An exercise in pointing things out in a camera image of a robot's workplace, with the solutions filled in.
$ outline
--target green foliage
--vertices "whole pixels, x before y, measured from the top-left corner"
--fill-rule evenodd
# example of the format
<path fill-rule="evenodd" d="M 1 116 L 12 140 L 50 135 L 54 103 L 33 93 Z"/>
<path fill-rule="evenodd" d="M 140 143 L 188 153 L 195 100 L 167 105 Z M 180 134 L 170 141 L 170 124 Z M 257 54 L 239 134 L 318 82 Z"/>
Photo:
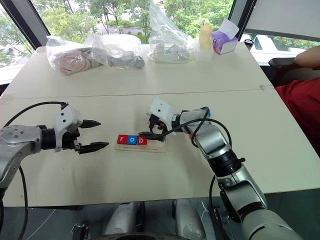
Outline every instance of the green foliage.
<path fill-rule="evenodd" d="M 149 5 L 150 0 L 132 0 L 130 13 L 131 20 L 134 21 L 138 28 L 144 32 L 145 43 L 148 43 L 150 35 L 150 18 L 149 18 Z"/>
<path fill-rule="evenodd" d="M 109 20 L 108 25 L 116 27 L 117 26 L 116 20 Z M 133 21 L 119 19 L 118 26 L 120 29 L 133 28 L 133 27 L 136 27 L 136 24 Z"/>
<path fill-rule="evenodd" d="M 2 8 L 0 9 L 0 46 L 15 49 L 21 57 L 30 57 L 34 51 L 15 23 Z M 0 51 L 1 67 L 8 66 L 14 62 L 13 53 L 4 52 L 3 49 Z"/>
<path fill-rule="evenodd" d="M 309 49 L 320 45 L 320 42 L 287 38 L 282 36 L 269 36 L 276 48 L 280 51 L 288 51 L 289 48 Z"/>
<path fill-rule="evenodd" d="M 46 9 L 53 9 L 59 7 L 64 7 L 65 11 L 68 14 L 72 14 L 74 11 L 71 8 L 70 1 L 69 0 L 31 0 L 32 4 L 34 5 L 35 9 L 41 13 L 42 11 Z"/>
<path fill-rule="evenodd" d="M 0 49 L 0 68 L 9 66 L 14 62 L 14 55 L 12 52 L 4 52 L 3 49 Z"/>
<path fill-rule="evenodd" d="M 224 18 L 228 18 L 233 0 L 167 0 L 165 12 L 173 23 L 186 34 L 195 38 L 202 25 L 219 29 Z"/>
<path fill-rule="evenodd" d="M 140 39 L 141 44 L 146 44 L 148 42 L 149 35 L 145 36 L 141 32 L 138 32 L 135 36 Z"/>
<path fill-rule="evenodd" d="M 96 18 L 100 19 L 107 33 L 109 33 L 108 26 L 110 26 L 109 16 L 115 18 L 115 24 L 122 33 L 122 28 L 125 28 L 122 22 L 121 15 L 130 8 L 130 0 L 75 0 L 80 5 L 86 5 L 90 13 Z"/>
<path fill-rule="evenodd" d="M 95 31 L 97 25 L 97 20 L 89 12 L 67 13 L 63 5 L 43 10 L 41 18 L 51 35 L 77 43 L 83 43 L 89 31 Z"/>

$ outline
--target person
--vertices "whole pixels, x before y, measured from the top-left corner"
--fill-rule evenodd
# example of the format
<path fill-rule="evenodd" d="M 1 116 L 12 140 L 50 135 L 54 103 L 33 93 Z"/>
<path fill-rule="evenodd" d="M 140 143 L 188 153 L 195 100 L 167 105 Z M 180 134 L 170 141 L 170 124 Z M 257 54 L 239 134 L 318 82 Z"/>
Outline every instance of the person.
<path fill-rule="evenodd" d="M 304 68 L 320 70 L 320 46 L 300 53 L 294 62 Z M 294 80 L 275 89 L 320 157 L 320 76 Z"/>

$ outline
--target black chair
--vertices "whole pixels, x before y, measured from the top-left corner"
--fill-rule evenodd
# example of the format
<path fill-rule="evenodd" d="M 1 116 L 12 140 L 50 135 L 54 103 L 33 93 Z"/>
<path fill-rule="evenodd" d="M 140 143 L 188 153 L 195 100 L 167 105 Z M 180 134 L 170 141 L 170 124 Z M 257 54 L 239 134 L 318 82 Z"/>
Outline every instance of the black chair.
<path fill-rule="evenodd" d="M 6 90 L 6 88 L 9 86 L 9 84 L 3 84 L 0 85 L 0 96 L 2 95 L 2 93 Z"/>
<path fill-rule="evenodd" d="M 275 71 L 270 79 L 274 87 L 287 85 L 293 80 L 309 80 L 320 77 L 320 70 L 302 67 L 294 60 L 294 57 L 277 57 L 269 61 L 269 65 Z"/>

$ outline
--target black cable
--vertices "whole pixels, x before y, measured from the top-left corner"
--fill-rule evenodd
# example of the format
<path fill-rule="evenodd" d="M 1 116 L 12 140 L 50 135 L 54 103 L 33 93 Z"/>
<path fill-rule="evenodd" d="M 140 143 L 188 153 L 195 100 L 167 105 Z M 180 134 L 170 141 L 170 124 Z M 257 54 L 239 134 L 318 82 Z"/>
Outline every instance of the black cable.
<path fill-rule="evenodd" d="M 43 101 L 43 102 L 39 102 L 39 103 L 37 103 L 37 104 L 28 106 L 28 107 L 26 107 L 25 109 L 23 109 L 22 111 L 18 112 L 16 115 L 14 115 L 14 116 L 4 125 L 4 127 L 9 126 L 17 117 L 19 117 L 21 114 L 25 113 L 26 111 L 28 111 L 28 110 L 30 110 L 30 109 L 32 109 L 32 108 L 34 108 L 34 107 L 41 106 L 41 105 L 46 105 L 46 104 L 59 104 L 59 105 L 61 105 L 62 107 L 65 107 L 65 106 L 68 105 L 66 102 L 63 102 L 63 101 Z"/>
<path fill-rule="evenodd" d="M 23 185 L 23 195 L 24 195 L 24 221 L 23 221 L 23 226 L 21 229 L 21 232 L 19 234 L 18 240 L 22 240 L 26 228 L 27 228 L 27 223 L 28 223 L 28 217 L 29 217 L 29 211 L 28 211 L 28 195 L 27 195 L 27 185 L 26 185 L 26 178 L 24 171 L 22 170 L 22 167 L 19 167 L 19 171 L 21 174 L 21 179 L 22 179 L 22 185 Z"/>
<path fill-rule="evenodd" d="M 192 145 L 195 146 L 196 148 L 198 148 L 198 145 L 195 144 L 195 136 L 196 136 L 196 133 L 197 133 L 198 130 L 201 128 L 202 124 L 204 124 L 204 122 L 205 122 L 205 120 L 206 120 L 206 118 L 207 118 L 207 116 L 208 116 L 208 114 L 209 114 L 209 112 L 210 112 L 210 110 L 209 110 L 209 108 L 208 108 L 207 106 L 205 106 L 205 107 L 203 107 L 203 108 L 201 108 L 201 109 L 206 110 L 206 111 L 205 111 L 205 114 L 204 114 L 204 116 L 203 116 L 203 119 L 202 119 L 201 122 L 199 123 L 198 127 L 194 130 L 194 132 L 193 132 L 193 134 L 192 134 L 192 136 L 191 136 L 191 143 L 192 143 Z"/>
<path fill-rule="evenodd" d="M 4 225 L 4 218 L 5 218 L 4 210 L 5 210 L 4 202 L 1 199 L 0 200 L 0 233 L 2 230 L 2 226 Z"/>
<path fill-rule="evenodd" d="M 221 234 L 223 236 L 223 239 L 224 240 L 229 240 L 229 236 L 226 233 L 222 223 L 216 219 L 215 214 L 214 214 L 214 205 L 212 203 L 212 189 L 213 189 L 215 180 L 216 180 L 216 175 L 213 175 L 213 178 L 212 178 L 211 183 L 210 183 L 210 188 L 209 188 L 209 206 L 210 206 L 209 210 L 212 211 L 212 218 L 214 219 L 215 224 L 218 226 L 218 228 L 219 228 L 219 230 L 220 230 L 220 232 L 221 232 Z"/>
<path fill-rule="evenodd" d="M 68 103 L 64 102 L 64 101 L 43 101 L 43 102 L 39 102 L 36 104 L 33 104 L 31 106 L 26 107 L 25 109 L 21 110 L 20 112 L 18 112 L 16 115 L 14 115 L 5 125 L 4 127 L 9 126 L 17 117 L 19 117 L 21 114 L 25 113 L 26 111 L 35 108 L 37 106 L 41 106 L 41 105 L 47 105 L 47 104 L 59 104 L 61 105 L 62 108 L 66 107 L 68 105 Z M 23 225 L 22 225 L 22 229 L 21 232 L 19 234 L 19 238 L 18 240 L 22 240 L 26 228 L 27 228 L 27 223 L 28 223 L 28 217 L 29 217 L 29 211 L 28 211 L 28 194 L 27 194 L 27 185 L 26 185 L 26 178 L 25 178 L 25 174 L 24 171 L 22 170 L 22 167 L 19 167 L 19 171 L 21 174 L 21 178 L 22 178 L 22 185 L 23 185 L 23 194 L 24 194 L 24 220 L 23 220 Z M 3 224 L 3 219 L 4 219 L 4 211 L 3 211 L 3 202 L 1 201 L 2 207 L 1 207 L 1 225 Z"/>
<path fill-rule="evenodd" d="M 185 127 L 186 125 L 189 125 L 189 124 L 192 124 L 192 123 L 195 123 L 195 122 L 199 122 L 199 121 L 209 121 L 209 122 L 213 122 L 213 123 L 218 124 L 219 126 L 221 126 L 224 129 L 224 131 L 225 131 L 225 133 L 226 133 L 226 135 L 228 137 L 228 141 L 229 141 L 230 146 L 232 147 L 231 135 L 230 135 L 230 132 L 228 131 L 228 129 L 226 128 L 226 126 L 223 125 L 221 122 L 219 122 L 217 120 L 214 120 L 214 119 L 211 119 L 211 118 L 197 118 L 197 119 L 193 119 L 193 120 L 187 121 L 187 122 L 185 122 L 183 124 L 180 124 L 180 125 L 176 126 L 175 128 L 173 128 L 173 129 L 171 129 L 169 131 L 166 131 L 166 132 L 162 133 L 162 134 L 153 134 L 154 139 L 155 140 L 156 139 L 160 139 L 160 138 L 162 138 L 164 136 L 167 136 L 167 135 L 179 130 L 180 128 Z"/>

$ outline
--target plastic bag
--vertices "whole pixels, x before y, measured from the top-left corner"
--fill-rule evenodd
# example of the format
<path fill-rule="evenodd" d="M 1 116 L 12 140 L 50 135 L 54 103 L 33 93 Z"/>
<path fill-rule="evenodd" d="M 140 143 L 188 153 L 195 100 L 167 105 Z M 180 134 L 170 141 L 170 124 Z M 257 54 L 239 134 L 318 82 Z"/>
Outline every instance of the plastic bag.
<path fill-rule="evenodd" d="M 196 42 L 177 28 L 153 3 L 149 6 L 149 59 L 156 63 L 186 63 L 195 58 Z"/>
<path fill-rule="evenodd" d="M 95 68 L 101 63 L 90 56 L 92 47 L 64 40 L 58 36 L 47 36 L 46 55 L 50 66 L 63 75 L 71 75 Z"/>
<path fill-rule="evenodd" d="M 91 57 L 110 67 L 141 69 L 145 65 L 139 38 L 129 34 L 89 34 L 86 43 L 92 44 Z"/>

